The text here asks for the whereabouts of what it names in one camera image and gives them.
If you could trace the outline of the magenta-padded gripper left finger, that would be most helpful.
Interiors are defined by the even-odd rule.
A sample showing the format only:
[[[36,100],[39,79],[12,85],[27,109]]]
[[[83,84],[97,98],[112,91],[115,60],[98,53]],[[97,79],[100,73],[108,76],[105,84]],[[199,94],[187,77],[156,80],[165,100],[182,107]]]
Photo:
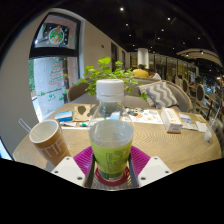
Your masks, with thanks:
[[[89,146],[74,157],[66,156],[51,173],[78,186],[90,188],[94,180],[95,158]]]

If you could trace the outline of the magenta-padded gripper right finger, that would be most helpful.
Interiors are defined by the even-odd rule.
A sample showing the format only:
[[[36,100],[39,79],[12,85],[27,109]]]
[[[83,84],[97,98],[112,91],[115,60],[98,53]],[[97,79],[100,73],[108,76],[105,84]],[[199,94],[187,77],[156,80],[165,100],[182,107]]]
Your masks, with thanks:
[[[150,157],[132,146],[129,173],[132,187],[139,188],[170,175],[172,171],[158,156]]]

